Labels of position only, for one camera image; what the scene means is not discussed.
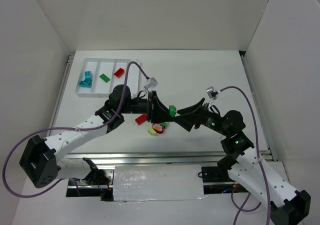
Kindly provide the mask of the red 2x4 lego brick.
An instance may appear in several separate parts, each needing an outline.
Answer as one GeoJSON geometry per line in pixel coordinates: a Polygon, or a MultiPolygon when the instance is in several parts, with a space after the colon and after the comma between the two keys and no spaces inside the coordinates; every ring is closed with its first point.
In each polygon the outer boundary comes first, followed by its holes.
{"type": "Polygon", "coordinates": [[[135,119],[135,122],[138,126],[140,126],[141,124],[143,124],[144,122],[147,121],[147,115],[146,114],[142,114],[139,117],[137,117],[135,119]]]}

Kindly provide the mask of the red half-round lego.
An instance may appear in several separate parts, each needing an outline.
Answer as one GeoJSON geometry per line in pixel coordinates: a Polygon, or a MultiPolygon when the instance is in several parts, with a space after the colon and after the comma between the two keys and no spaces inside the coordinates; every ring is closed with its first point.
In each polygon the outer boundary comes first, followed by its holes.
{"type": "Polygon", "coordinates": [[[125,73],[125,70],[123,68],[119,68],[115,73],[114,73],[114,76],[117,77],[117,78],[120,78],[124,75],[125,73]]]}

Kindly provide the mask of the dark green 2x4 lego brick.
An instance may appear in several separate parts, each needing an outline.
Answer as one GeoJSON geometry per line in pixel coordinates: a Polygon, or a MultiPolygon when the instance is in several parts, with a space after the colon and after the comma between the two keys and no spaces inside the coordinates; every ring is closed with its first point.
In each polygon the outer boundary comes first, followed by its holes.
{"type": "Polygon", "coordinates": [[[105,83],[108,83],[108,82],[111,80],[111,79],[110,79],[107,75],[105,75],[104,73],[101,74],[101,75],[99,76],[99,78],[102,79],[105,83]]]}

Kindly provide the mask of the teal 2x4 lego brick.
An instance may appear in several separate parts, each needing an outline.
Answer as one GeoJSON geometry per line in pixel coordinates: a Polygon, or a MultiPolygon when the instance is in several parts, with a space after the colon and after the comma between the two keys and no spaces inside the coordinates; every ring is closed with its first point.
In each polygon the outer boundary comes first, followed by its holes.
{"type": "Polygon", "coordinates": [[[79,86],[82,88],[91,88],[92,87],[92,80],[91,79],[82,80],[79,83],[79,86]]]}

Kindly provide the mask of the teal frog lily lego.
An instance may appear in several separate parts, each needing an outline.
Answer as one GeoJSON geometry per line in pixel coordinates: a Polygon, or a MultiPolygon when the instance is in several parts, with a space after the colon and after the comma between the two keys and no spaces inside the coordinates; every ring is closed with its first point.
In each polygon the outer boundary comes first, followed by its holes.
{"type": "Polygon", "coordinates": [[[92,72],[90,70],[84,72],[84,79],[92,81],[92,72]]]}

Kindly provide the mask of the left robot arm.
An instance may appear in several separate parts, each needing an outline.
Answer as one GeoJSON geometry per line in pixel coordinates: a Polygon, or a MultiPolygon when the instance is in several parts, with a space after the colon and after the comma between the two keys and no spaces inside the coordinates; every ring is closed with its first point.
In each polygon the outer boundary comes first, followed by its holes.
{"type": "Polygon", "coordinates": [[[128,86],[117,85],[104,106],[76,127],[46,138],[32,136],[19,164],[33,185],[43,188],[58,177],[60,160],[85,143],[118,128],[125,121],[124,114],[145,114],[151,123],[167,123],[176,115],[176,108],[160,103],[155,91],[148,92],[146,99],[133,98],[128,86]]]}

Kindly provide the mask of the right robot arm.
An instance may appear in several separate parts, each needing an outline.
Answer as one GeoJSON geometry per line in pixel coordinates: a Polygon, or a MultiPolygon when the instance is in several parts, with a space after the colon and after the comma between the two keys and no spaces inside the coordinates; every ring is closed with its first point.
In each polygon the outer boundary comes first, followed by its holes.
{"type": "Polygon", "coordinates": [[[224,116],[211,112],[204,100],[177,111],[189,128],[205,126],[223,135],[220,142],[226,156],[217,162],[222,176],[242,185],[266,207],[275,225],[297,225],[309,215],[311,196],[297,190],[281,177],[244,134],[246,127],[239,111],[224,116]]]}

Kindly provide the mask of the red flower print lego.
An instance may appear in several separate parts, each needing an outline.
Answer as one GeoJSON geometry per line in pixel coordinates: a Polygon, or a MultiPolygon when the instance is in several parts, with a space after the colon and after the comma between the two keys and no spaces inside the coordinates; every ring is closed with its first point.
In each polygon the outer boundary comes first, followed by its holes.
{"type": "Polygon", "coordinates": [[[153,123],[151,127],[157,134],[163,134],[165,131],[165,126],[160,123],[153,123]]]}

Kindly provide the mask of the green and lime lego block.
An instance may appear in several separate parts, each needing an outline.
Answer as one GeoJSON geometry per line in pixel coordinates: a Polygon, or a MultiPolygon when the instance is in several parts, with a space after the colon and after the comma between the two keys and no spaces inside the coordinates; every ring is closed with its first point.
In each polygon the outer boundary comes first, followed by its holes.
{"type": "Polygon", "coordinates": [[[164,128],[167,128],[168,127],[168,123],[167,122],[161,122],[160,123],[164,128]]]}

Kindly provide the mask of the lime small lego piece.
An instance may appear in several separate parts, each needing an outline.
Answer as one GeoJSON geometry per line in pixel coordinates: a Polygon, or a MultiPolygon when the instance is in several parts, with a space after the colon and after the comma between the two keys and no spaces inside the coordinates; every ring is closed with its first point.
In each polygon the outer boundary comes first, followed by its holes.
{"type": "Polygon", "coordinates": [[[151,126],[148,128],[147,131],[151,136],[157,136],[158,134],[151,126]]]}

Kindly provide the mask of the white divided sorting tray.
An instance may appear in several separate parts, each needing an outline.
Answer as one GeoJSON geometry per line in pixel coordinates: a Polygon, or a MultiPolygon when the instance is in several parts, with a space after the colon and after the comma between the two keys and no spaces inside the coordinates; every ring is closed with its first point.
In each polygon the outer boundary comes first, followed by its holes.
{"type": "Polygon", "coordinates": [[[133,95],[139,91],[141,71],[131,65],[130,59],[85,58],[78,77],[75,93],[81,98],[107,98],[113,89],[124,83],[128,75],[127,86],[133,95]]]}

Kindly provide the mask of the white foil-taped panel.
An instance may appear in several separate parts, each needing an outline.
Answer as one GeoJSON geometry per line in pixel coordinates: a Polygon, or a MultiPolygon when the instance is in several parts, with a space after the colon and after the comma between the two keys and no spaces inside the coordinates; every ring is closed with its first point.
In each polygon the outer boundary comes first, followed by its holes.
{"type": "Polygon", "coordinates": [[[187,201],[205,198],[201,166],[117,166],[113,199],[117,202],[187,201]]]}

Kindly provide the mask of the aluminium table rail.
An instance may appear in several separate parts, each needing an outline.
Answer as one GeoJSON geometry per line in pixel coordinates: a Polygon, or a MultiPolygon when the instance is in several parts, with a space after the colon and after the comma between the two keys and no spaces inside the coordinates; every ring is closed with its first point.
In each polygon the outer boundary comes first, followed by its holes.
{"type": "Polygon", "coordinates": [[[66,159],[76,160],[88,158],[98,168],[113,168],[116,166],[156,166],[156,165],[188,165],[196,164],[214,166],[224,158],[224,152],[154,152],[154,153],[71,153],[66,159]]]}

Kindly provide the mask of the right side table rail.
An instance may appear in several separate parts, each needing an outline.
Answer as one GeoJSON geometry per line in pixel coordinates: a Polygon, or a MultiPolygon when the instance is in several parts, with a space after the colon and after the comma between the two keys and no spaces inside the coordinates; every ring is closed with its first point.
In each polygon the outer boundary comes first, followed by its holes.
{"type": "Polygon", "coordinates": [[[251,74],[250,74],[246,59],[245,59],[245,54],[242,51],[239,54],[240,54],[241,62],[242,62],[242,65],[243,65],[243,68],[244,68],[244,71],[245,71],[249,86],[250,86],[251,94],[252,94],[252,97],[253,97],[253,100],[254,100],[254,104],[255,104],[255,107],[256,107],[257,114],[258,114],[258,118],[259,118],[259,122],[260,122],[260,125],[261,125],[261,129],[262,129],[265,141],[266,141],[266,145],[268,147],[268,150],[269,150],[270,154],[272,155],[273,161],[274,162],[279,162],[278,154],[277,154],[276,151],[274,151],[273,144],[272,144],[272,139],[270,137],[270,133],[269,133],[269,130],[267,128],[266,121],[264,119],[263,113],[262,113],[261,108],[260,108],[257,90],[256,90],[255,85],[254,85],[254,80],[251,77],[251,74]]]}

